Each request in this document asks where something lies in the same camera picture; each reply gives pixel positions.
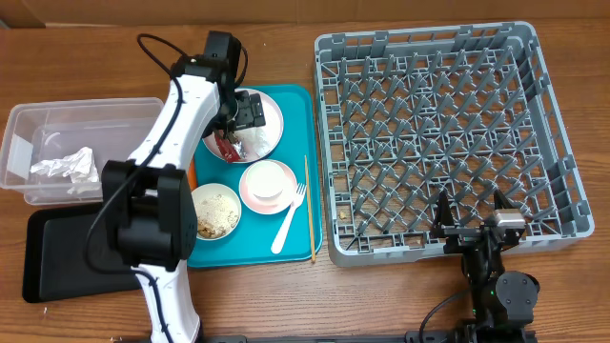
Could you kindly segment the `red snack wrapper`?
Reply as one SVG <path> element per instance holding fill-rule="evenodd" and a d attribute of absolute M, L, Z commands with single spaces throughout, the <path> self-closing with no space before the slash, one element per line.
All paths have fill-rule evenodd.
<path fill-rule="evenodd" d="M 234 163 L 241 159 L 239 153 L 239 142 L 232 143 L 228 138 L 224 138 L 221 133 L 216 131 L 214 134 L 215 144 L 217 145 L 222 159 L 227 163 Z"/>

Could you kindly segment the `white bowl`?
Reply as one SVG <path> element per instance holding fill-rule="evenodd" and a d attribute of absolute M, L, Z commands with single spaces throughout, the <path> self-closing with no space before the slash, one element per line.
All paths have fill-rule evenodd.
<path fill-rule="evenodd" d="M 198 202 L 202 199 L 206 199 L 208 197 L 212 197 L 217 194 L 225 195 L 225 196 L 231 198 L 236 203 L 238 210 L 239 210 L 239 219 L 237 222 L 237 225 L 238 225 L 239 220 L 241 218 L 241 214 L 242 214 L 241 201 L 240 201 L 239 197 L 237 196 L 237 194 L 231 188 L 229 188 L 225 185 L 218 184 L 218 183 L 210 183 L 210 184 L 205 184 L 205 185 L 199 186 L 198 188 L 193 190 L 192 198 L 193 198 L 194 207 L 195 207 L 196 202 Z M 206 238 L 201 237 L 198 234 L 198 228 L 197 228 L 197 238 L 200 240 L 204 240 L 204 241 L 219 240 L 219 239 L 222 239 L 222 238 L 228 236 L 229 234 L 231 234 L 236 229 L 236 227 L 227 235 L 220 237 L 220 238 L 216 238 L 216 239 L 206 239 Z"/>

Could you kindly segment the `white cup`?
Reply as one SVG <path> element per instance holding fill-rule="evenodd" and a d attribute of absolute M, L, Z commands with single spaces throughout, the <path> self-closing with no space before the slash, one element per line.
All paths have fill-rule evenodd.
<path fill-rule="evenodd" d="M 272 199 L 278 197 L 284 189 L 285 173 L 273 161 L 262 160 L 252 164 L 246 174 L 249 191 L 257 198 Z"/>

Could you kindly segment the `white paper napkin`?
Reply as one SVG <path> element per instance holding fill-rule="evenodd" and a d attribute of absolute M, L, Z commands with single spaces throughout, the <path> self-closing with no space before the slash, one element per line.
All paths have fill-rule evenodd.
<path fill-rule="evenodd" d="M 83 147 L 79 151 L 62 158 L 42 160 L 30 167 L 30 173 L 47 177 L 68 177 L 72 183 L 94 183 L 99 181 L 99 173 L 94 163 L 93 151 Z"/>

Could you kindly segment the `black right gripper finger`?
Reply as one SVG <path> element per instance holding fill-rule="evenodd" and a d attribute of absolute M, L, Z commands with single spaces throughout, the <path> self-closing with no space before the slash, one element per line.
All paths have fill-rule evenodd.
<path fill-rule="evenodd" d="M 500 190 L 495 190 L 494 191 L 494 206 L 495 206 L 495 210 L 499 210 L 499 209 L 517 209 L 512 203 L 511 201 L 506 197 L 506 195 L 500 191 Z"/>
<path fill-rule="evenodd" d="M 446 191 L 441 191 L 437 199 L 437 212 L 433 222 L 434 229 L 452 227 L 455 225 Z"/>

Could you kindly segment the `cooked rice with peanuts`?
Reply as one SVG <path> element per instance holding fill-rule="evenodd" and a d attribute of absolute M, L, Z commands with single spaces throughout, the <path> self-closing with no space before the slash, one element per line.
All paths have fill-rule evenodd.
<path fill-rule="evenodd" d="M 198 234 L 206 239 L 216 239 L 230 233 L 237 225 L 239 210 L 229 197 L 217 194 L 195 203 Z"/>

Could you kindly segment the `orange carrot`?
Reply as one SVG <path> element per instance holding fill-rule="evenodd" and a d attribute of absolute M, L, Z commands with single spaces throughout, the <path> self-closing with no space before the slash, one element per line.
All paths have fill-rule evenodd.
<path fill-rule="evenodd" d="M 191 160 L 190 166 L 188 168 L 187 176 L 188 176 L 188 182 L 189 182 L 190 189 L 193 191 L 193 190 L 195 190 L 198 187 L 198 185 L 197 185 L 197 178 L 196 178 L 195 163 L 194 163 L 193 159 Z"/>

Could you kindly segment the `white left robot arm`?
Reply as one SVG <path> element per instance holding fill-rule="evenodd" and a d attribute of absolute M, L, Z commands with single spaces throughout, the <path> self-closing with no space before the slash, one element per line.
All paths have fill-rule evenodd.
<path fill-rule="evenodd" d="M 170 91 L 152 130 L 125 161 L 101 172 L 103 206 L 90 232 L 103 226 L 111 250 L 136 277 L 152 323 L 152 342 L 201 342 L 203 326 L 192 301 L 187 260 L 198 222 L 188 169 L 210 134 L 234 141 L 236 131 L 265 124 L 259 95 L 239 87 L 248 54 L 229 32 L 210 31 L 202 53 L 182 51 L 162 69 Z"/>

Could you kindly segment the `white tissue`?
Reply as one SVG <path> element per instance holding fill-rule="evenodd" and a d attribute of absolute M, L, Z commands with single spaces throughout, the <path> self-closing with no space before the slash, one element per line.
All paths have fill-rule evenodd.
<path fill-rule="evenodd" d="M 272 150 L 272 145 L 264 127 L 248 128 L 236 131 L 235 137 L 241 143 L 243 160 L 256 160 Z"/>

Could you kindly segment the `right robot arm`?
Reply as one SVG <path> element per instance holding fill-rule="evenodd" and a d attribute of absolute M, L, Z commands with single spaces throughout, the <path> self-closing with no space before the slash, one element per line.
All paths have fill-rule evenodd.
<path fill-rule="evenodd" d="M 448 303 L 469 294 L 472 319 L 461 321 L 447 334 L 448 342 L 533 342 L 535 334 L 525 331 L 533 322 L 539 282 L 524 272 L 504 269 L 501 253 L 519 244 L 525 234 L 525 219 L 508 198 L 494 192 L 495 210 L 476 228 L 454 221 L 446 192 L 437 200 L 432 235 L 443 238 L 446 254 L 461 256 L 462 273 L 469 288 L 456 293 Z"/>

